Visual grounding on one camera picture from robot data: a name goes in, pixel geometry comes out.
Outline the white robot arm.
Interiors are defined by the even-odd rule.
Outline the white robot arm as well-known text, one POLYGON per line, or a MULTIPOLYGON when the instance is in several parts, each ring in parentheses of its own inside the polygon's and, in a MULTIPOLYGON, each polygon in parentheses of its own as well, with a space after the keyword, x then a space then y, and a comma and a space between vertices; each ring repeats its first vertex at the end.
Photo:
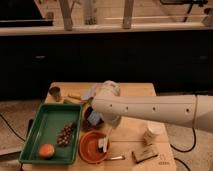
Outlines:
POLYGON ((213 96, 122 96, 122 85, 105 81, 92 100, 103 120, 116 123, 121 116, 169 123, 213 133, 213 96))

